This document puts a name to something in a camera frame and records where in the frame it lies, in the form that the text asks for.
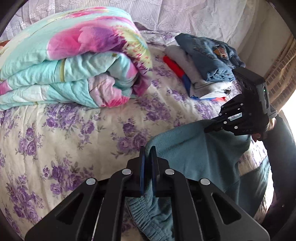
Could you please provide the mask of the person's right forearm dark sleeve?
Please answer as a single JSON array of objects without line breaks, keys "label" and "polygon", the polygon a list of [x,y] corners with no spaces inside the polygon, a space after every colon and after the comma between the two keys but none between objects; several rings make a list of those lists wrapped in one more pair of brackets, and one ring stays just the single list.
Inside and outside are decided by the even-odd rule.
[{"label": "person's right forearm dark sleeve", "polygon": [[275,202],[261,225],[274,237],[295,210],[295,139],[280,116],[275,117],[263,144],[271,166]]}]

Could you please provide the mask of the person's right hand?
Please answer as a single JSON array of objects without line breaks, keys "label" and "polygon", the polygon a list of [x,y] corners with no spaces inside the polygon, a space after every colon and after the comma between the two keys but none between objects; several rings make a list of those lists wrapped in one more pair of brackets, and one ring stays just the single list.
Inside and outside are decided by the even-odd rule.
[{"label": "person's right hand", "polygon": [[255,134],[251,135],[253,141],[257,142],[257,141],[265,140],[267,138],[268,132],[271,131],[274,128],[275,124],[276,124],[276,118],[270,119],[265,132],[263,132],[263,133],[255,133]]}]

